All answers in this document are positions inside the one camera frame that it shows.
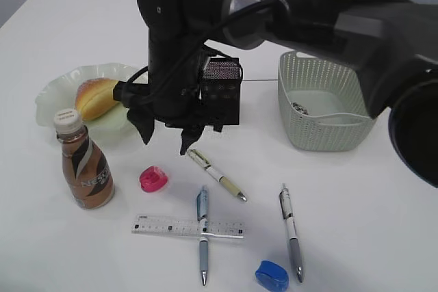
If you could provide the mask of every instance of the ruler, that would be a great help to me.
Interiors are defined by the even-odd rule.
[[[243,239],[244,224],[242,222],[208,221],[208,230],[199,230],[197,220],[184,220],[163,215],[137,215],[132,225],[132,233],[168,236],[219,237],[225,239]]]

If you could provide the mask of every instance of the table surface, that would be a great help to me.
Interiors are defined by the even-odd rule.
[[[265,44],[235,53],[250,79],[275,79],[284,51]],[[54,132],[36,126],[34,98],[74,67],[141,66],[146,54],[135,0],[29,0],[0,29],[0,291],[265,291],[254,279],[261,260],[291,274],[282,183],[291,191],[306,271],[303,284],[292,277],[291,291],[438,289],[436,190],[395,154],[387,112],[356,150],[299,151],[281,124],[276,81],[244,81],[241,125],[223,134],[208,129],[196,145],[242,187],[248,203],[180,157],[180,132],[159,124],[147,147],[134,130],[101,145],[116,194],[100,209],[77,207]],[[138,183],[150,165],[170,176],[155,194]],[[247,227],[242,242],[211,242],[206,288],[196,239],[131,234],[137,213],[195,218],[203,184],[212,220],[241,219]]]

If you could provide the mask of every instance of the silver pen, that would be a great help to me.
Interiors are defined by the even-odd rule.
[[[203,186],[196,197],[196,212],[198,213],[199,233],[206,233],[208,229],[208,190]],[[199,271],[203,286],[207,284],[208,275],[208,239],[201,235],[199,239]]]
[[[301,250],[298,242],[298,236],[296,235],[294,214],[292,212],[289,190],[286,188],[286,184],[283,184],[279,198],[281,211],[283,212],[283,219],[286,221],[287,226],[287,236],[290,246],[289,258],[292,264],[292,270],[295,271],[298,281],[302,283],[304,280],[304,270],[302,267]]]
[[[231,195],[239,198],[240,200],[246,202],[248,199],[242,193],[239,187],[234,185],[225,175],[219,172],[215,167],[211,165],[211,163],[207,160],[207,158],[202,155],[198,150],[190,149],[187,151],[188,156],[195,161],[197,164],[202,167],[205,171],[208,172],[210,176],[212,176],[216,181],[218,181],[223,187],[230,192]]]

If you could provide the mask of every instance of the bottle label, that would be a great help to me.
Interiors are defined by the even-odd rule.
[[[77,204],[83,208],[99,207],[114,193],[105,155],[89,137],[70,157],[64,155],[63,171]]]
[[[87,138],[82,145],[73,153],[71,161],[76,179],[79,178],[82,170],[87,165],[93,154],[93,142],[91,138]]]

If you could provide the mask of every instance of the blue pencil sharpener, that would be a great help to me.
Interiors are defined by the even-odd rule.
[[[271,292],[284,292],[289,287],[287,272],[271,261],[263,260],[255,277],[261,286]]]

